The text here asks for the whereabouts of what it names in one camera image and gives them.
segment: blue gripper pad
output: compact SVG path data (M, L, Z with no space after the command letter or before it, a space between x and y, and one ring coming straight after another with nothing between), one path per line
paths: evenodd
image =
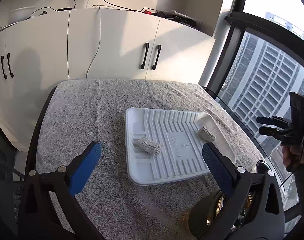
M221 191L231 197L234 192L234 179L231 173L228 171L227 167L222 163L218 155L220 155L220 157L228 159L228 157L222 156L222 154L217 150L213 143L204 144L202 156L206 165L213 174L213 177L216 180Z
M101 143L91 142L82 155L77 156L83 158L83 160L73 174L70 175L69 193L72 197L83 190L92 171L101 158L101 149Z

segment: building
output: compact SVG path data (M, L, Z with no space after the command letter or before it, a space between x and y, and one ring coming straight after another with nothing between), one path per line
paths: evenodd
M292 31L304 40L304 32L271 13L265 18ZM277 115L290 119L289 92L304 95L304 68L273 44L245 33L231 71L219 93L255 136L267 155L279 141L260 135L256 117Z

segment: white plastic tray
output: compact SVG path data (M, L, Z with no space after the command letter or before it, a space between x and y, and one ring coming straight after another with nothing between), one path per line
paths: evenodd
M215 136L214 145L235 163L236 157L207 113L129 108L125 114L126 161L129 178L137 185L155 185L210 173L202 157L204 141L196 132L205 125ZM153 156L138 145L146 136L163 144Z

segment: gray towel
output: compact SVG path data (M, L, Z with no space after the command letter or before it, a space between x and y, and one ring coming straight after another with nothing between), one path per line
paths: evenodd
M181 215L217 187L211 174L155 186L137 186L127 175L124 114L129 107L197 111L216 121L245 167L262 155L232 118L199 85L147 80L71 80L58 85L45 114L37 150L39 173L55 171L91 141L103 154L76 195L106 239L193 239ZM70 229L52 195L65 228Z

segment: knitted sock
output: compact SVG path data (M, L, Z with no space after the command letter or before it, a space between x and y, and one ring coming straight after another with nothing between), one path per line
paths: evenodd
M198 130L198 135L206 142L213 142L216 137L204 125Z
M147 137L142 137L141 139L139 139L138 145L143 150L147 151L149 154L152 154L154 156L159 155L163 147L162 144L150 141Z

